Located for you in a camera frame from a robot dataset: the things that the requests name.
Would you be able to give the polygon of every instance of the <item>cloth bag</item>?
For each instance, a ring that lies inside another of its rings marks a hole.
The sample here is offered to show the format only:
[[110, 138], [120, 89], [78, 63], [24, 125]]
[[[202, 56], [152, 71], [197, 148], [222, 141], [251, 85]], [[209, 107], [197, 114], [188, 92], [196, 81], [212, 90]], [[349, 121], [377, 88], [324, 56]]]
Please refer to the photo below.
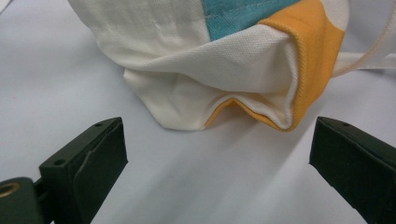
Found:
[[339, 53], [348, 0], [69, 0], [165, 128], [202, 130], [228, 105], [291, 131], [331, 77], [394, 67], [396, 1], [365, 54]]

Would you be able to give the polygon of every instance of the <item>white strap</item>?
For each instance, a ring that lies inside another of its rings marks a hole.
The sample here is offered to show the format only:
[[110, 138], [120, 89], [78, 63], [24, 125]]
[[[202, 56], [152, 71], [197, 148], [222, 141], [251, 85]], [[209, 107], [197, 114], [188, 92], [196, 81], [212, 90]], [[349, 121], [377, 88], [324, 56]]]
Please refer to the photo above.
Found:
[[0, 14], [6, 9], [11, 0], [0, 0]]
[[332, 76], [338, 77], [359, 68], [396, 68], [396, 55], [390, 54], [395, 49], [396, 0], [392, 0], [388, 22], [373, 46], [364, 54], [340, 53]]

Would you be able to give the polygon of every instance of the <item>blue fabric patch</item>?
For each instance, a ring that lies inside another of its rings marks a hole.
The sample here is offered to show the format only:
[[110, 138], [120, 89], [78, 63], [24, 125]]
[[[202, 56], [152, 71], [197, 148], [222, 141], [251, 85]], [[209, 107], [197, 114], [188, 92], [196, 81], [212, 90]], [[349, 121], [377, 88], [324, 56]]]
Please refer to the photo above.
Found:
[[253, 26], [299, 0], [202, 0], [210, 40]]

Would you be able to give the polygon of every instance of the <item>orange trim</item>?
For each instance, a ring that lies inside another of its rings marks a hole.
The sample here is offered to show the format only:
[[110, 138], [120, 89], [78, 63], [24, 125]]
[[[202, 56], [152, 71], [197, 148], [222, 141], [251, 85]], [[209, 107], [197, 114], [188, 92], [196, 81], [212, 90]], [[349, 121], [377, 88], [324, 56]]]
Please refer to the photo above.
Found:
[[291, 127], [281, 130], [268, 117], [253, 112], [236, 99], [229, 99], [219, 105], [205, 126], [215, 119], [222, 108], [234, 103], [240, 105], [254, 119], [281, 131], [291, 131], [326, 88], [345, 32], [328, 20], [319, 0], [302, 0], [260, 21], [259, 24], [265, 24], [289, 34], [297, 44], [299, 83], [292, 102], [293, 123]]

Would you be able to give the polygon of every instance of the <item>white background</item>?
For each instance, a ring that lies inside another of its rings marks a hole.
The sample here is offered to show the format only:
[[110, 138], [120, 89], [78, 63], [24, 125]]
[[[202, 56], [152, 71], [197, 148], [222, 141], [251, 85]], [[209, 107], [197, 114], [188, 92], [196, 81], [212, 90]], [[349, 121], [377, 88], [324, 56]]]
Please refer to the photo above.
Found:
[[[344, 50], [366, 51], [390, 0], [352, 1]], [[229, 108], [202, 132], [165, 130], [65, 0], [14, 0], [0, 15], [0, 181], [92, 124], [122, 117], [129, 163], [93, 223], [365, 223], [308, 164], [317, 116], [396, 146], [396, 71], [331, 80], [301, 125], [277, 132]]]

